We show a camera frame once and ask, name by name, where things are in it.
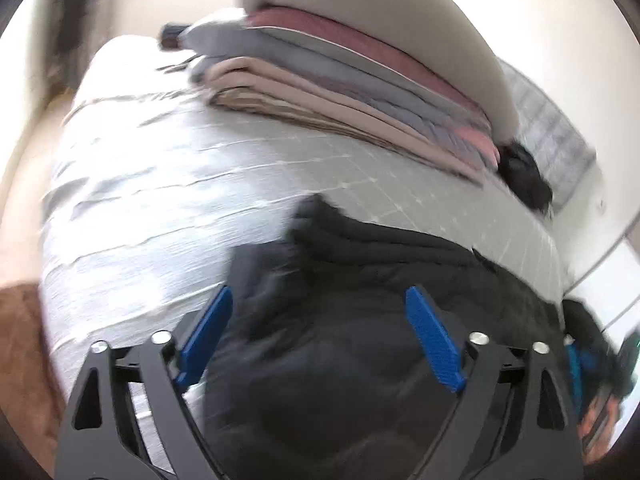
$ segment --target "stack of folded bedding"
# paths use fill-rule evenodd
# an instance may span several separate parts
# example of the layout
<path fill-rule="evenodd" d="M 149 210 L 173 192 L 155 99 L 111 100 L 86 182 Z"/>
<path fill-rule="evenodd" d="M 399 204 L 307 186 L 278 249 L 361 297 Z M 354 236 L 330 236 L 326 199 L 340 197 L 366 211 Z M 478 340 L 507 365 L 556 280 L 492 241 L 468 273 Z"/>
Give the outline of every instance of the stack of folded bedding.
<path fill-rule="evenodd" d="M 391 44 L 306 10 L 262 6 L 180 35 L 210 102 L 353 136 L 482 182 L 498 150 L 481 106 Z"/>

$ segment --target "beige pillow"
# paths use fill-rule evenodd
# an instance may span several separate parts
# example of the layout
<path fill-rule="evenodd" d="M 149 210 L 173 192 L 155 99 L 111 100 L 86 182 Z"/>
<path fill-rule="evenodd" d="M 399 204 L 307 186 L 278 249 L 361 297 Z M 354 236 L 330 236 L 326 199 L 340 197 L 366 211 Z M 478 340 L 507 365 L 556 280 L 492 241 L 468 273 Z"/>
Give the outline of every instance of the beige pillow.
<path fill-rule="evenodd" d="M 493 137 L 507 142 L 518 115 L 498 61 L 452 0 L 242 0 L 246 12 L 293 7 L 385 41 L 417 59 L 478 103 Z"/>

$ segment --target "silver bolt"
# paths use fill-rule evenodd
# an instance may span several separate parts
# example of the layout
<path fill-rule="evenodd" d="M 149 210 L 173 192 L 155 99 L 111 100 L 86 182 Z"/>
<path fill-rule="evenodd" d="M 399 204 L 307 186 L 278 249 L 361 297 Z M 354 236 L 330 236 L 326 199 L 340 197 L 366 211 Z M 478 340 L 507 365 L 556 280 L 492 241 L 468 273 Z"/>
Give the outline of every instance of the silver bolt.
<path fill-rule="evenodd" d="M 482 332 L 472 332 L 469 334 L 469 341 L 477 345 L 486 345 L 489 342 L 489 336 Z"/>
<path fill-rule="evenodd" d="M 540 341 L 536 341 L 535 343 L 533 343 L 533 351 L 539 354 L 548 354 L 549 345 Z"/>
<path fill-rule="evenodd" d="M 96 341 L 91 345 L 91 352 L 93 352 L 94 354 L 101 354 L 107 348 L 109 348 L 109 345 L 106 341 Z"/>
<path fill-rule="evenodd" d="M 168 343 L 171 341 L 171 332 L 167 330 L 161 330 L 159 332 L 155 332 L 151 336 L 151 341 L 157 345 L 163 345 L 164 343 Z"/>

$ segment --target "mattress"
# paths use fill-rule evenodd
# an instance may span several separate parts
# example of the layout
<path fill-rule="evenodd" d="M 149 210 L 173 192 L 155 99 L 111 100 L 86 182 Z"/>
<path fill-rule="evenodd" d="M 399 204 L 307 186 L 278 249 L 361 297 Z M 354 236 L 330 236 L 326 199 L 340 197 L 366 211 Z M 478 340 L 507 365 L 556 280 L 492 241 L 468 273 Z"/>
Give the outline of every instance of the mattress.
<path fill-rule="evenodd" d="M 89 345 L 171 329 L 225 279 L 231 249 L 278 238 L 301 197 L 322 192 L 359 220 L 453 240 L 559 303 L 545 227 L 496 178 L 483 187 L 366 142 L 206 105 L 189 57 L 124 36 L 95 56 L 66 120 L 44 199 L 41 295 L 66 396 Z M 187 402 L 202 423 L 202 385 Z M 167 466 L 144 395 L 150 454 Z"/>

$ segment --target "bed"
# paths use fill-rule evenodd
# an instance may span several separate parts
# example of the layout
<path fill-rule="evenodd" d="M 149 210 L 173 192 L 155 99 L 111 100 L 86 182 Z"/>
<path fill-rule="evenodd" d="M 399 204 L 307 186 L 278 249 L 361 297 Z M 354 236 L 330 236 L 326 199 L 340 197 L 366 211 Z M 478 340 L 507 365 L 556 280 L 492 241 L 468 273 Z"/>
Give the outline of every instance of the bed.
<path fill-rule="evenodd" d="M 188 57 L 152 38 L 111 40 L 66 119 L 44 199 L 40 289 L 66 396 L 93 341 L 137 344 L 174 327 L 224 280 L 233 247 L 277 238 L 312 192 L 359 220 L 475 248 L 561 300 L 552 238 L 496 178 L 479 187 L 350 137 L 210 107 L 185 72 L 156 70 Z M 202 394 L 186 394 L 199 424 Z"/>

